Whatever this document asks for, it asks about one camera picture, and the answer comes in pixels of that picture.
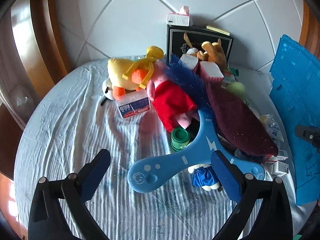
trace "pink plush ear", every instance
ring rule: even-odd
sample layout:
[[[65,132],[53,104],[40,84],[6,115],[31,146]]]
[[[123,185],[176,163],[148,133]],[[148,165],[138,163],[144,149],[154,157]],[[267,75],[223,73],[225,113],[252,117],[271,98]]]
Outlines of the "pink plush ear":
[[[178,114],[176,116],[176,120],[183,129],[187,129],[188,126],[191,124],[191,119],[189,118],[189,116],[187,116],[186,113]]]
[[[152,80],[149,80],[147,84],[147,95],[151,101],[155,100],[155,90],[155,83]]]

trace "maroon plush fabric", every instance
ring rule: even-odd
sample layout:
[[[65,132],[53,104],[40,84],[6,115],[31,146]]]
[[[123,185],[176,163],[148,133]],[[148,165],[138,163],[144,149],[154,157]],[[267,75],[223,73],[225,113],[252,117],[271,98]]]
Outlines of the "maroon plush fabric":
[[[206,88],[218,126],[229,142],[249,155],[278,155],[277,146],[240,98],[210,83]]]

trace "plastic bag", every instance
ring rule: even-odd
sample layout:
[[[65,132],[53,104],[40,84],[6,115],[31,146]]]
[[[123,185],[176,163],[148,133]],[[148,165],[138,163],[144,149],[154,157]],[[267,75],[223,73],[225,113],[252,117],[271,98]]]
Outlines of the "plastic bag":
[[[272,115],[265,114],[260,117],[260,122],[263,124],[268,135],[276,140],[283,142],[283,136],[280,131],[279,124],[273,119]]]

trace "pink pig plush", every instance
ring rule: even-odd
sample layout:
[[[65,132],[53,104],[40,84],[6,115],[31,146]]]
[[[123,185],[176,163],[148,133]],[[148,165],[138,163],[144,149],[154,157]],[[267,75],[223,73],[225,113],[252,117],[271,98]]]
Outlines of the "pink pig plush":
[[[179,125],[186,129],[191,124],[197,106],[178,85],[166,77],[165,68],[166,64],[162,61],[154,63],[154,72],[147,84],[147,95],[168,132]]]

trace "blue plastic tray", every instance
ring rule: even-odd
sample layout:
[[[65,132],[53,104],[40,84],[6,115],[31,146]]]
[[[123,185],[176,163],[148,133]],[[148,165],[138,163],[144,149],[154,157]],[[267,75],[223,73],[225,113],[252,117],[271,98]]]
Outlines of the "blue plastic tray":
[[[270,97],[284,124],[296,173],[296,203],[319,199],[320,154],[294,134],[296,125],[320,128],[320,62],[304,47],[283,35],[270,69]]]

